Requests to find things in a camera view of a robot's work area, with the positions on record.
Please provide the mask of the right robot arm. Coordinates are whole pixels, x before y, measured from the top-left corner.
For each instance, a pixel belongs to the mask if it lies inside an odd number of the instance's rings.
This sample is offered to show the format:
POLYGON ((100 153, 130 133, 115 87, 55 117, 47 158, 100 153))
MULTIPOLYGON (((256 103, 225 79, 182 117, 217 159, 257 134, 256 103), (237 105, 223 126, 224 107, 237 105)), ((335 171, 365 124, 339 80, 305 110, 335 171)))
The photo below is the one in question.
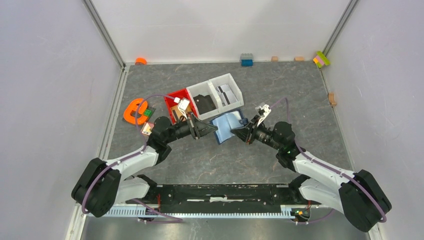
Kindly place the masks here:
POLYGON ((308 200, 326 205, 362 232, 387 221, 392 204, 374 176, 364 169, 354 172, 315 157, 298 145, 290 123, 279 121, 267 128, 255 116, 231 133, 248 145, 258 141, 276 149, 278 162, 299 174, 288 191, 293 203, 308 200))

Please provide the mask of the blue card holder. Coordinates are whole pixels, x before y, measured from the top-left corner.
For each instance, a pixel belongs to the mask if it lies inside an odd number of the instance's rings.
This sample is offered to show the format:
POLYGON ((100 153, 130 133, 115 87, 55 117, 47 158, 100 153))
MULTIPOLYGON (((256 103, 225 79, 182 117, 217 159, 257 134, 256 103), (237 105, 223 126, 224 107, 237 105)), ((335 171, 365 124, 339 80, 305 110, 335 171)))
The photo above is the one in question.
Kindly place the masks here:
POLYGON ((247 118, 244 117, 240 109, 223 113, 209 121, 210 124, 217 127, 214 135, 218 145, 235 136, 231 132, 232 129, 241 128, 247 122, 247 118))

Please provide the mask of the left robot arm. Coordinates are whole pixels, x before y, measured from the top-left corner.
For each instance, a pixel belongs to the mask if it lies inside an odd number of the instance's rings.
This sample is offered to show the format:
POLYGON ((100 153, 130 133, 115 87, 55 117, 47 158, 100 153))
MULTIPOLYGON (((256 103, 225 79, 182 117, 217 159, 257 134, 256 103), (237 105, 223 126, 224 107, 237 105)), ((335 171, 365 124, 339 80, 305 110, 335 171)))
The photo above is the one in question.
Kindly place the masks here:
POLYGON ((190 113, 188 119, 175 124, 166 116, 154 121, 147 141, 137 150, 115 159, 94 158, 89 161, 71 191, 71 197, 81 204, 82 212, 99 218, 115 204, 132 199, 153 203, 157 190, 146 178, 131 175, 163 162, 171 153, 170 143, 191 136, 200 139, 218 127, 190 113))

